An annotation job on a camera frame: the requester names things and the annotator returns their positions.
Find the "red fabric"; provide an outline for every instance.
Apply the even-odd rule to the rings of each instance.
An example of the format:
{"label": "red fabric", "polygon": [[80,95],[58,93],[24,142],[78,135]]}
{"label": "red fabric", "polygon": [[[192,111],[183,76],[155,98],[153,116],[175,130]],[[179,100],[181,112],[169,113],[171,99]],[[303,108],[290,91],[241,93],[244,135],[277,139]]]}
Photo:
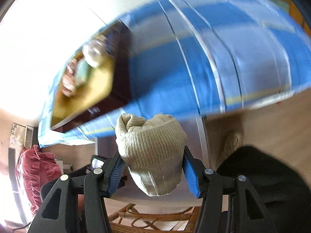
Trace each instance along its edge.
{"label": "red fabric", "polygon": [[55,162],[55,155],[50,152],[39,152],[39,147],[23,148],[16,165],[16,176],[20,191],[27,196],[31,212],[35,215],[42,204],[41,187],[62,175]]}

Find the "black object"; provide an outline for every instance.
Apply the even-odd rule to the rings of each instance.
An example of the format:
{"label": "black object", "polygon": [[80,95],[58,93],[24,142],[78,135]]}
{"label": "black object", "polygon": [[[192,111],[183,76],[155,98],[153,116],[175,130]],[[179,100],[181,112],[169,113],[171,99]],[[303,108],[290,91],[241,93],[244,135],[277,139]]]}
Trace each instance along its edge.
{"label": "black object", "polygon": [[[86,176],[62,175],[43,201],[28,232],[79,232],[77,194],[84,194],[88,233],[111,233],[103,197],[109,198],[116,191],[124,167],[124,161],[116,152],[101,168]],[[193,158],[187,146],[183,170],[190,191],[197,198],[203,198],[195,233],[223,231],[220,225],[224,221],[221,217],[223,194],[230,197],[225,232],[278,233],[265,205],[245,176],[223,177],[212,169],[205,169],[200,160]]]}

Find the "blue fabric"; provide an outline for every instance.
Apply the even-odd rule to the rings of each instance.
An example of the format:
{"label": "blue fabric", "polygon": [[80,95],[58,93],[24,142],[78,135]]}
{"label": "blue fabric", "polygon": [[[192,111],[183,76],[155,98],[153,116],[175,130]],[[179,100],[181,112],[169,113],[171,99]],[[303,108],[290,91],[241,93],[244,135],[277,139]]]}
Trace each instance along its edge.
{"label": "blue fabric", "polygon": [[185,119],[310,86],[311,41],[269,0],[153,0],[120,19],[132,32],[133,100],[64,134],[51,131],[62,69],[42,110],[41,147],[113,135],[122,113]]}

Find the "foot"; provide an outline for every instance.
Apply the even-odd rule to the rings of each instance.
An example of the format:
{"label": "foot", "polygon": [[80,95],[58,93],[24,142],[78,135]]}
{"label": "foot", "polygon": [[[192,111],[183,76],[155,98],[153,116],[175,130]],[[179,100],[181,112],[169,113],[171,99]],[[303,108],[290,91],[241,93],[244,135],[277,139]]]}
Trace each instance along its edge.
{"label": "foot", "polygon": [[225,139],[223,149],[219,152],[216,169],[234,153],[243,146],[243,135],[237,131],[231,131]]}

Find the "green object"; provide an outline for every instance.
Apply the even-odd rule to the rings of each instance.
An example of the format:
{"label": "green object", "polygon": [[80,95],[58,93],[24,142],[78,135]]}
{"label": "green object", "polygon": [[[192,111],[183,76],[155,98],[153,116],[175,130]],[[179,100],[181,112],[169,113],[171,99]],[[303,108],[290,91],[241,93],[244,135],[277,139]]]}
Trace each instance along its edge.
{"label": "green object", "polygon": [[77,86],[82,86],[87,82],[90,74],[90,69],[91,66],[85,61],[84,58],[78,62],[75,74],[75,81]]}

